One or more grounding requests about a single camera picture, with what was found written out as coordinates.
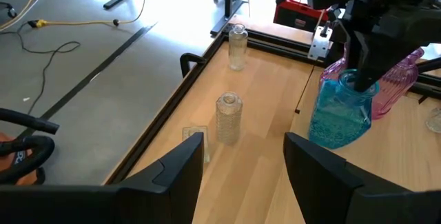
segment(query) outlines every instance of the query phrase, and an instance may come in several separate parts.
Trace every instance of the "electrical cable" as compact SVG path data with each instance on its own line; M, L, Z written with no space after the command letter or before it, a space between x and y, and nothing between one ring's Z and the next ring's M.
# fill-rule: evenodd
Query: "electrical cable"
M80 25L90 25L90 24L113 24L118 26L119 24L128 24L134 23L138 21L139 17L141 17L145 7L145 0L143 0L143 5L141 7L141 11L138 16L131 21L119 21L118 19L114 19L113 21L46 21L43 19L35 20L33 28L42 28L44 26L80 26Z
M28 3L26 4L25 8L22 9L22 11L20 12L19 15L17 15L14 19L10 20L9 22L7 22L7 23L3 24L2 26L0 26L0 32L5 30L6 28L9 28L9 27L13 26L18 21L20 21L29 12L29 10L31 10L35 6L35 4L38 3L38 1L39 0L35 0L35 2L28 8L30 3L32 2L32 0L29 0Z
M4 35L4 34L16 34L19 38L20 38L20 43L21 43L21 49L25 50L26 52L30 52L30 53L34 53L34 54L49 54L52 53L49 61L46 63L45 67L42 70L42 83L41 83L41 89L39 94L37 95L37 97L34 99L34 101L32 102L27 114L30 114L32 112L32 110L34 109L35 105L37 104L37 102L39 101L39 99L41 98L41 96L43 96L44 90L45 90L45 85L46 85L46 70L49 68L49 66L51 65L55 54L57 53L67 53L67 52L71 52L77 48L79 48L81 46L81 43L79 43L78 41L69 41L64 43L63 45L60 45L56 50L48 50L48 51L34 51L34 50L30 50L28 48L25 47L24 41L23 41L23 37L20 34L20 31L23 29L24 26L26 26L26 24L28 23L23 23L20 28L15 31L15 32L0 32L0 35ZM67 49L67 50L61 50L62 48L64 48L67 45L70 44L74 44L75 46L73 48Z

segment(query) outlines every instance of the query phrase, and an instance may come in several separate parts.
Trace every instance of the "black cable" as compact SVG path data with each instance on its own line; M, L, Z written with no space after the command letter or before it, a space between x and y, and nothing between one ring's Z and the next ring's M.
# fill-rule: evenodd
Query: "black cable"
M55 54L56 53L71 52L71 51L79 48L81 43L79 43L78 41L69 41L69 42L64 43L63 45L60 45L56 50L48 50L48 51L34 51L34 50L30 50L30 49L25 47L25 43L23 41L23 37L20 34L20 31L23 29L24 26L26 26L26 24L28 24L28 23L27 22L23 23L20 26L20 28L17 31L15 31L15 32L13 32L13 31L12 32L11 31L9 31L9 32L0 32L0 35L3 35L3 34L16 34L20 38L21 49L25 50L26 52L30 52L30 53L34 53L34 54L49 54L49 53L52 53L50 58L49 58L48 63L45 65L45 67L43 68L43 71L42 71L43 81L41 83L40 92L39 92L38 96L36 97L36 99L32 102L32 104L31 104L31 106L30 106L30 108L29 108L29 110L27 112L28 114L30 114L32 112L32 110L34 109L35 105L37 104L38 100L41 98L41 96L44 93L45 85L46 85L46 70L49 68L50 64L52 63ZM70 44L75 44L75 46L73 48L68 49L68 50L61 50L62 48L64 48L67 45L70 45Z

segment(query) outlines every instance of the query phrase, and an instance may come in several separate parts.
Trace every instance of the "white cable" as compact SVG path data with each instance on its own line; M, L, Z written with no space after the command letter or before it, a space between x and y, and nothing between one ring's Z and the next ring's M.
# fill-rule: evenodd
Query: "white cable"
M3 31L3 30L5 30L5 29L7 29L7 28L10 28L11 26L13 26L14 24L16 24L18 21L20 21L28 12L29 12L29 10L31 10L34 6L35 6L35 4L38 2L39 0L35 0L35 2L26 10L26 12L24 12L19 18L17 18L17 20L15 20L14 22L12 22L10 25L8 25L8 26L6 26L6 27L4 27L4 28L2 28L2 29L0 29L0 32L1 31Z

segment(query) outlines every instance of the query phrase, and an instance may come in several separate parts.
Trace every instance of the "wooden tabletop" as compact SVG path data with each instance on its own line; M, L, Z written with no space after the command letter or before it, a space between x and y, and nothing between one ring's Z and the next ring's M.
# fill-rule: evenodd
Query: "wooden tabletop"
M279 28L284 38L306 37L288 27L259 27L252 29L274 34ZM247 50L246 60L244 70L230 70L224 43L131 174L182 142L184 127L206 125L211 161L204 167L194 223L304 223L287 177L283 135L291 130L307 137L322 69L254 49ZM226 91L243 100L241 135L233 145L219 143L215 135L215 102ZM294 113L297 104L300 114ZM410 190L440 189L441 138L424 125L437 105L433 99L418 105L404 96L362 138L334 152Z

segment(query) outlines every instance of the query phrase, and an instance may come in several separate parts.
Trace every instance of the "concrete floor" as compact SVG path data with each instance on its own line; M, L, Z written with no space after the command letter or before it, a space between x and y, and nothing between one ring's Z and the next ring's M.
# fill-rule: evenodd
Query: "concrete floor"
M20 10L27 0L0 1ZM102 8L106 1L40 0L23 20L130 20L142 5L142 0L126 0L106 11ZM244 4L238 13L271 21L274 1L250 0L250 8ZM25 43L34 50L81 42L78 50L55 56L45 92L32 112L41 116L137 30L153 26L50 119L61 127L54 136L56 150L44 165L47 184L103 182L182 81L178 62L182 53L202 54L210 45L209 31L222 17L223 6L221 0L146 0L136 23L25 32ZM0 23L7 20L0 12ZM50 55L21 50L13 35L0 36L0 54L0 106L26 112L39 93L41 70ZM0 123L0 130L16 136L24 128Z

